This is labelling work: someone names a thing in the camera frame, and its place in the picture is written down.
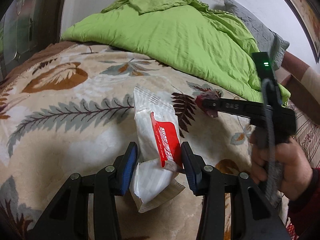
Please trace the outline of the right hand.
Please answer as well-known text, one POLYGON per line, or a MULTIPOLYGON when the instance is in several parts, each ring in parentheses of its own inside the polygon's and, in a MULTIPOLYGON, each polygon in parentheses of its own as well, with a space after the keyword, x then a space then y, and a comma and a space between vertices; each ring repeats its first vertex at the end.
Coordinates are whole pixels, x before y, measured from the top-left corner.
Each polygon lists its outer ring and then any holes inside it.
MULTIPOLYGON (((263 169, 269 159, 267 149, 259 149, 255 136, 252 134, 249 142, 252 144, 251 177, 256 184, 267 180, 267 173, 263 169)), ((300 145, 292 138, 275 148, 275 159, 283 164, 283 179, 279 191, 289 200, 296 200, 310 185, 313 170, 300 145)))

